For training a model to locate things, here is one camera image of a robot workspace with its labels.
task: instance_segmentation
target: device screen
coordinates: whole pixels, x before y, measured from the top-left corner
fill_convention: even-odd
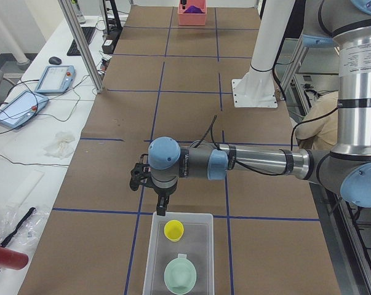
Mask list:
[[[57,90],[62,86],[62,82],[68,71],[67,66],[54,66],[48,69],[39,90]]]
[[[41,101],[40,96],[34,96],[31,92],[25,92],[15,101],[11,102],[3,111],[0,110],[0,121],[16,124],[20,118],[36,106],[36,101]]]

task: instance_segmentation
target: brown table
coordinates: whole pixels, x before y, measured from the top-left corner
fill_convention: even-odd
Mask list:
[[[179,27],[176,8],[133,6],[19,294],[140,295],[156,194],[129,189],[152,139],[287,148],[277,109],[235,109],[231,80],[249,68],[254,9],[208,8]],[[169,211],[214,215],[216,294],[339,294],[308,183],[231,171],[181,179]]]

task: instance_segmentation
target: pink basket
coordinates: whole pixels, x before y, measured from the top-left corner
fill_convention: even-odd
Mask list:
[[[189,6],[196,6],[203,11],[203,14],[184,14]],[[205,0],[187,0],[185,9],[181,3],[178,5],[178,25],[180,26],[204,26],[207,19]]]

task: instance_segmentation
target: white desk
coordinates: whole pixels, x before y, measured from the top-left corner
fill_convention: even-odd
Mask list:
[[[87,17],[85,26],[95,26],[97,17]],[[81,57],[68,57],[66,52],[71,44],[73,37],[70,33],[66,21],[62,21],[54,34],[47,41],[40,53],[37,55],[31,66],[23,75],[22,80],[39,79],[44,68],[49,65],[48,59],[56,56],[62,59],[63,65],[73,65],[76,69],[76,76],[73,86],[78,84],[83,76],[88,75]],[[103,43],[102,32],[96,30],[93,41],[89,48],[94,58],[95,64],[98,64],[102,58],[101,46]],[[29,84],[34,90],[36,84]],[[7,101],[14,99],[20,92],[26,89],[20,85],[9,95]],[[70,145],[75,149],[80,139],[81,130],[90,113],[94,103],[96,92],[94,86],[88,77],[75,91],[81,96],[75,112],[66,122],[60,122],[49,116],[37,116],[25,127],[20,130],[11,131],[0,135],[0,154],[10,158],[15,162],[23,163],[58,163],[68,165],[72,156],[59,159],[45,155],[43,148],[53,142],[55,135],[60,132],[71,132],[76,138]],[[77,94],[70,91],[48,103],[41,114],[52,114],[59,119],[66,119],[74,104],[79,99]],[[7,129],[0,126],[0,132]],[[14,165],[5,159],[0,158],[0,207],[4,206],[13,192],[21,185],[29,173],[33,170],[44,172],[44,176],[38,182],[31,194],[19,209],[18,220],[28,211],[30,207],[36,207],[40,212],[47,212],[52,209],[52,205],[57,197],[58,191],[65,177],[67,168],[50,166],[23,166]],[[40,237],[47,218],[42,219],[42,223],[36,228],[37,235]],[[13,243],[9,245],[10,249],[26,253],[32,260],[35,249]],[[29,264],[22,270],[2,269],[0,272],[0,295],[17,294],[24,280]]]

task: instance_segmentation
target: red bottle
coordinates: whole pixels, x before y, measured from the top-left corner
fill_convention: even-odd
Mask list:
[[[0,267],[22,269],[28,264],[28,255],[0,247]]]

